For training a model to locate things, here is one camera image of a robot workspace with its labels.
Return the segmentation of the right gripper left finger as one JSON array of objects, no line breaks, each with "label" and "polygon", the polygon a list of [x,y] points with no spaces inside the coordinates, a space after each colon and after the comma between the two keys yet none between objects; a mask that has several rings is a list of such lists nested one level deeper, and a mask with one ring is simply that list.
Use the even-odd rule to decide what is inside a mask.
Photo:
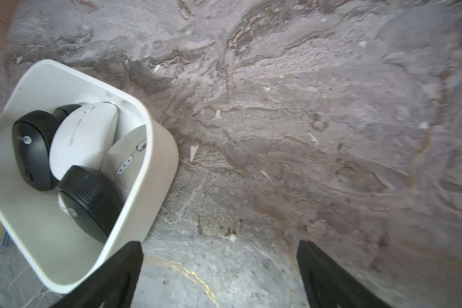
[{"label": "right gripper left finger", "polygon": [[140,242],[127,243],[53,307],[130,307],[143,257]]}]

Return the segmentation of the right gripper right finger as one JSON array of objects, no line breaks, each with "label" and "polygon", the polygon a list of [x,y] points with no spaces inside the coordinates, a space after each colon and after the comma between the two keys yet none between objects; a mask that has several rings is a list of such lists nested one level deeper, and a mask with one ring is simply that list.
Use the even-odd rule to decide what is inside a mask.
[{"label": "right gripper right finger", "polygon": [[310,307],[389,307],[311,241],[296,253]]}]

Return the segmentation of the black ribbed mouse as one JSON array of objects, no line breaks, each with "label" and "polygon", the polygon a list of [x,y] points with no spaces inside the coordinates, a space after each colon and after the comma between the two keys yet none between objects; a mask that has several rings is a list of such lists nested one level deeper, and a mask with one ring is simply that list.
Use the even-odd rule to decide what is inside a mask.
[{"label": "black ribbed mouse", "polygon": [[74,165],[59,183],[60,203],[89,236],[104,244],[123,208],[123,201],[99,170]]}]

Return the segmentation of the white plastic storage box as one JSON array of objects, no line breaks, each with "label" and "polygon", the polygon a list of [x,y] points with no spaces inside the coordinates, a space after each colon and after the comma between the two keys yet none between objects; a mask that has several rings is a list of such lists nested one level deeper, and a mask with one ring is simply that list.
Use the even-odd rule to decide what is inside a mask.
[{"label": "white plastic storage box", "polygon": [[[58,205],[56,192],[39,192],[20,176],[12,125],[33,110],[107,101],[120,111],[116,137],[146,127],[141,170],[106,243],[82,231]],[[18,81],[0,116],[0,222],[43,285],[67,294],[130,241],[144,241],[178,168],[173,136],[137,98],[54,60],[32,65]]]}]

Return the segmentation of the grey mouse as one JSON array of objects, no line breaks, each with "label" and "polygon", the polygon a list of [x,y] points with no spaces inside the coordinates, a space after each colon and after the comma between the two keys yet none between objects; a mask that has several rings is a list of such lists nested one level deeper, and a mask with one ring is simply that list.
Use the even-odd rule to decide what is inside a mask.
[{"label": "grey mouse", "polygon": [[146,126],[139,126],[118,140],[104,156],[101,172],[126,202],[145,159]]}]

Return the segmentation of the white smooth mouse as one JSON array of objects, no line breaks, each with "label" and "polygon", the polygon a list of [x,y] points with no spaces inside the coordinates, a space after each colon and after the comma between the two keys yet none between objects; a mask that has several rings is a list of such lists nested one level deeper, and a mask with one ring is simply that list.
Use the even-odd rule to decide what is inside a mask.
[{"label": "white smooth mouse", "polygon": [[107,103],[83,105],[63,120],[50,150],[50,169],[61,180],[74,165],[100,169],[113,145],[118,125],[117,106]]}]

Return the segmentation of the black smooth mouse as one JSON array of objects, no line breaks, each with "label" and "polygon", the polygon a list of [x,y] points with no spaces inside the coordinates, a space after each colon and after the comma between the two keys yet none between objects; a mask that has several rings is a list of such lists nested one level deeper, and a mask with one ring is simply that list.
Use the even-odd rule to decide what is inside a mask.
[{"label": "black smooth mouse", "polygon": [[15,160],[24,181],[37,191],[58,184],[50,168],[50,148],[60,121],[43,110],[20,117],[12,126]]}]

